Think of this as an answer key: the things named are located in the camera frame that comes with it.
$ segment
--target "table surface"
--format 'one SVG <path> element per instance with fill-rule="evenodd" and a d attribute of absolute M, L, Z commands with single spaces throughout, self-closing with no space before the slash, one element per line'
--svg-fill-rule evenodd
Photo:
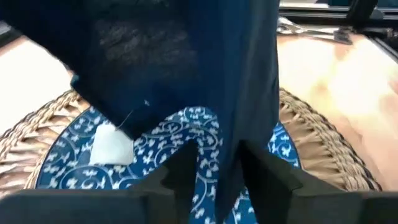
<path fill-rule="evenodd" d="M 278 37 L 280 85 L 324 114 L 387 190 L 398 190 L 398 65 L 378 46 Z M 0 49 L 0 133 L 70 88 L 70 74 L 21 38 Z"/>

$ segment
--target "wicker placemat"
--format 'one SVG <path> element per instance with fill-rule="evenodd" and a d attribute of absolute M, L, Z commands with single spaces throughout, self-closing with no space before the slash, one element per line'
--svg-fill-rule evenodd
<path fill-rule="evenodd" d="M 51 145 L 88 107 L 87 102 L 70 90 L 28 114 L 0 136 L 0 195 L 34 188 Z M 283 89 L 279 114 L 307 172 L 344 190 L 381 190 L 334 126 Z"/>

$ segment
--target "white tag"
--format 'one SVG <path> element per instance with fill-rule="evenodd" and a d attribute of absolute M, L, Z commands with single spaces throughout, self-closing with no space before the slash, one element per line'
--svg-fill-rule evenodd
<path fill-rule="evenodd" d="M 93 148 L 91 149 L 90 165 L 109 164 L 124 165 L 134 159 L 134 141 L 112 124 L 101 124 L 97 127 Z"/>

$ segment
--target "blue floral pattern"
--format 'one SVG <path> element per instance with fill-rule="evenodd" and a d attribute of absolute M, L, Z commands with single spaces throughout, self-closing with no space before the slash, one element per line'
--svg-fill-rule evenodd
<path fill-rule="evenodd" d="M 37 180 L 37 189 L 126 189 L 160 166 L 185 141 L 199 145 L 197 182 L 191 223 L 215 223 L 214 199 L 218 179 L 218 122 L 208 109 L 185 108 L 134 141 L 134 161 L 129 166 L 89 166 L 96 127 L 109 121 L 94 108 L 87 109 L 51 147 Z M 278 123 L 266 149 L 300 167 L 296 148 Z M 256 223 L 247 190 L 237 199 L 226 223 Z"/>

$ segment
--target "woven rattan mat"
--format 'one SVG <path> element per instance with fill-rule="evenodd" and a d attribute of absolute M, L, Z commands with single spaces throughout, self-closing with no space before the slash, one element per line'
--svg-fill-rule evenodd
<path fill-rule="evenodd" d="M 73 90 L 28 114 L 0 136 L 0 195 L 32 189 L 51 145 L 89 104 Z M 279 116 L 303 169 L 343 190 L 381 190 L 364 162 L 322 115 L 280 90 Z"/>

